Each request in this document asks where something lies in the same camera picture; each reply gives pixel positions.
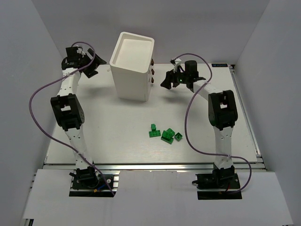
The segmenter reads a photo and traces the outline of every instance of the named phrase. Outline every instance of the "small green block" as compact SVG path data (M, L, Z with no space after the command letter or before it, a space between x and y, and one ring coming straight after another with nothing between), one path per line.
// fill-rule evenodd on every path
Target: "small green block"
M152 131L156 131L156 130L157 130L155 124L151 124L150 127L151 127L151 130L152 130Z
M167 131L164 130L163 133L162 133L162 137L168 140L172 137L172 133L167 132Z
M161 140L164 140L165 142L168 142L169 144L172 144L174 139L173 138L170 138L170 139L166 139L164 137L161 137Z
M173 137L174 134L175 134L175 132L174 132L171 128L169 128L169 129L167 130L167 132L171 133L171 137Z
M181 133L177 133L174 138L177 140L177 141L180 141L182 138L183 138L183 135Z
M149 136L150 137L159 137L159 136L161 136L161 131L160 130L150 131Z

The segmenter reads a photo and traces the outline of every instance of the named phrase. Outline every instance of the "white container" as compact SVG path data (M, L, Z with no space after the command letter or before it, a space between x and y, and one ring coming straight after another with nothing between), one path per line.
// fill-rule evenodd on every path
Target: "white container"
M151 92L154 39L122 32L110 60L119 98L147 101Z

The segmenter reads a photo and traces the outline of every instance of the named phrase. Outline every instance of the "white table surface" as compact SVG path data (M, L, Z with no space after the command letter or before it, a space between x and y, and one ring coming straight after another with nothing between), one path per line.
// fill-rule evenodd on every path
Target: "white table surface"
M82 75L77 97L84 110L86 121L84 135L88 150L95 163L205 163L214 162L214 157L198 154L186 142L184 117L192 92L185 85L172 90L160 87L171 64L155 65L155 75L150 99L137 102L119 99L114 87L109 65L99 66L99 74L91 79ZM198 65L199 75L209 77L204 64ZM219 89L231 89L236 98L238 121L232 134L232 155L256 161L256 151L249 134L242 108L228 68L212 68L211 83ZM157 129L172 128L183 139L172 145L160 137L149 138L151 124ZM213 127L208 120L208 102L196 97L188 117L188 134L192 144L203 152L215 153ZM62 128L56 125L53 136L69 143ZM72 150L50 142L46 163L75 163Z
M198 200L194 172L122 171L114 198L69 197L70 170L37 172L23 218L33 226L293 224L273 172L254 172L241 200ZM243 185L249 173L239 172Z

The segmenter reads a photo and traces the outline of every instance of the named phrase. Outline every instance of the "cable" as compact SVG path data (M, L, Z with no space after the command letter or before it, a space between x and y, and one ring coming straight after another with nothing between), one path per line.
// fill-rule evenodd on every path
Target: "cable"
M99 191L100 189L102 189L103 187L105 187L106 185L102 185L99 188L97 188L97 191Z
M44 133L44 134L45 134L47 137L49 137L50 139L52 139L52 140L54 140L54 141L56 141L56 142L58 142L58 143L60 143L60 144L62 144L62 145L65 145L65 146L68 147L68 148L71 148L73 151L75 151L75 153L77 153L77 154L82 158L82 160L83 160L86 164L88 164L88 165L91 166L93 169L95 169L97 172L99 172L100 175L103 177L105 184L108 186L110 192L111 192L112 195L114 196L115 193L113 192L113 190L112 190L111 187L109 186L109 184L108 184L108 182L107 182L107 180L106 180L104 174L103 174L103 173L102 173L95 165L89 163L89 161L88 161L82 154L80 154L79 151L76 150L74 147L72 147L71 145L69 145L69 144L67 144L67 143L64 143L63 141L60 141L60 140L54 138L53 136L51 136L50 134L48 134L48 133L40 126L40 124L38 123L38 121L37 121L37 119L35 118L35 116L34 116L34 114L33 114L33 111L32 111L32 100L33 100L34 96L35 96L38 92L40 92L42 89L44 89L44 88L46 88L46 87L48 87L48 86L51 86L51 85L53 85L53 84L55 84L55 83L57 83L57 82L59 82L59 81L65 79L65 78L69 77L70 75L73 75L73 74L76 73L76 72L79 72L79 71L81 71L81 70L83 70L83 69L89 67L89 66L92 64L92 62L94 61L95 56L96 56L95 49L94 49L90 44L88 44L88 43L86 43L86 42L84 42L84 41L77 41L77 42L73 43L73 44L71 45L71 47L73 47L75 44L78 44L78 43L86 44L86 45L88 45L88 46L93 50L93 53L94 53L94 54L93 54L93 57L92 57L92 60L90 61L90 63L87 64L86 66L83 66L83 67L81 67L81 68L79 68L79 69L74 70L73 72L69 73L69 74L66 75L66 76L63 76L63 77L60 78L60 79L57 79L57 80L55 80L55 81L53 81L53 82L51 82L51 83L48 83L48 84L42 86L42 87L39 88L39 89L37 89L37 90L32 94L32 96L31 96L30 99L29 99L29 112L30 112L30 115L31 115L31 117L32 117L32 119L33 119L33 121L34 121L34 123L35 123L35 124L37 125L37 127L42 131L42 133Z
M192 145L192 143L190 142L190 140L189 140L189 138L188 138L188 134L187 134L187 118L188 118L188 113L189 113L191 104L192 104L194 98L196 97L196 95L202 90L202 88L204 88L204 87L211 81L211 79L212 79L212 70L211 70L209 64L207 63L207 61L206 61L203 57L201 57L201 56L199 56L199 55L197 55L197 54L194 54L194 53L183 53L183 54L177 56L175 59L177 59L177 58L179 58L179 57L181 57L181 56L184 56L184 55L192 55L192 56L195 56L195 57L198 57L198 58L202 59L202 60L204 61L204 63L208 66L209 71L210 71L210 78L206 81L206 83L204 83L204 84L203 84L203 85L202 85L202 86L201 86L201 87L193 94L193 96L192 96L192 98L191 98L191 100L190 100L190 102L189 102L189 104L188 104L188 107L187 107L187 110L186 110L186 114L185 114L185 123L184 123L184 130L185 130L185 137L186 137L186 140L187 140L189 146L190 146L194 151L196 151L196 152L198 152L198 153L200 153L200 154L211 155L211 156L225 156L225 157L230 157L230 158L233 158L233 159L242 159L242 160L244 160L244 161L249 165L250 175L249 175L249 178L248 178L247 182L245 183L245 185L242 186L242 188L240 188L240 189L238 189L238 190L236 190L236 191L228 192L229 194L238 193L238 192L242 191L245 187L247 187L247 185L249 184L249 182L250 182L250 180L251 180L251 176L252 176L252 167L251 167L250 162L249 162L247 159L245 159L245 158L243 158L243 157L240 157L240 156L232 156L232 155L231 155L231 156L228 156L228 155L226 155L226 154L202 152L202 151L196 149L196 148Z

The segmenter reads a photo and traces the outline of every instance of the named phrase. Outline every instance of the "white wall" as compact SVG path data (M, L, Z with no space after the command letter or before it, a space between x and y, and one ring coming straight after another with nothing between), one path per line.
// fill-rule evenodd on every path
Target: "white wall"
M236 65L263 159L276 172L297 226L301 226L300 10L300 0L271 0Z
M30 0L0 1L0 224L18 226L33 175L43 164L49 140L33 123L28 101L43 84L61 76L61 56ZM52 131L50 97L34 99L41 125Z
M155 62L180 53L236 63L269 0L33 0L62 56L76 40L110 60L119 34L155 39Z

